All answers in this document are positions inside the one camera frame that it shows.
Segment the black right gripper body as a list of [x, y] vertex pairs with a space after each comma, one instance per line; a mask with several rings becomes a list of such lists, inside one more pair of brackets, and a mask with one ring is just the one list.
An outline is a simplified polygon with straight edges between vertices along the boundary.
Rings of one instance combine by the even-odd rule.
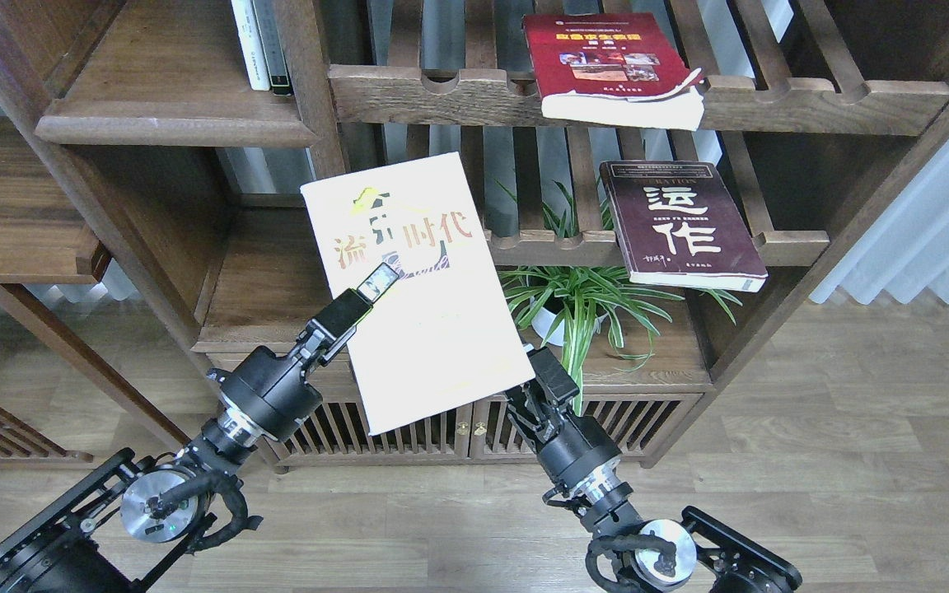
[[592, 417], [575, 413], [579, 388], [546, 347], [527, 347], [535, 378], [506, 390], [506, 413], [557, 491], [603, 499], [620, 485], [620, 450]]

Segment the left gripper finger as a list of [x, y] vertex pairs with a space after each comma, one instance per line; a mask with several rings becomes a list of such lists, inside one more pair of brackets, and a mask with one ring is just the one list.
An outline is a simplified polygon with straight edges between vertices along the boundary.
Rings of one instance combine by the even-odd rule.
[[379, 301], [399, 280], [398, 271], [394, 270], [388, 263], [380, 263], [366, 277], [366, 280], [358, 285], [357, 292], [366, 301]]

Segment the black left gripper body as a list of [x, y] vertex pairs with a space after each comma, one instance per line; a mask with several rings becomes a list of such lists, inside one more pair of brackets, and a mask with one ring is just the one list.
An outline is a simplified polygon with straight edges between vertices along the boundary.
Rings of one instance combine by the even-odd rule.
[[225, 405], [217, 421], [223, 434], [238, 446], [293, 435], [321, 403], [308, 380], [313, 367], [329, 364], [371, 310], [370, 297], [347, 289], [309, 319], [289, 353], [258, 346], [234, 371], [213, 369]]

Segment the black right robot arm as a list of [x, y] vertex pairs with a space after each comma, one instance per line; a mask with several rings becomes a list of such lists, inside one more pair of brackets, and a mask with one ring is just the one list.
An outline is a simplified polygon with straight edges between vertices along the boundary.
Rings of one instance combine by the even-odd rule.
[[598, 421], [573, 410], [577, 386], [549, 349], [528, 352], [535, 378], [506, 391], [506, 413], [553, 487], [545, 504], [572, 511], [591, 534], [585, 567], [607, 592], [671, 592], [702, 564], [714, 592], [793, 592], [787, 560], [696, 507], [681, 521], [645, 521], [616, 475], [620, 450]]

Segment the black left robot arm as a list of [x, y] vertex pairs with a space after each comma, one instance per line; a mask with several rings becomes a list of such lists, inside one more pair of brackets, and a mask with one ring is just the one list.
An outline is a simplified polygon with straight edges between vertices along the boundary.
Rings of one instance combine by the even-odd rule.
[[[289, 353], [260, 346], [234, 371], [211, 369], [223, 412], [166, 460], [118, 451], [1, 541], [0, 592], [146, 592], [182, 555], [259, 528], [241, 466], [259, 439], [288, 439], [319, 408], [314, 367], [335, 357], [398, 277], [381, 264], [313, 316]], [[171, 544], [145, 577], [126, 577], [101, 554], [95, 532], [115, 517], [139, 543]]]

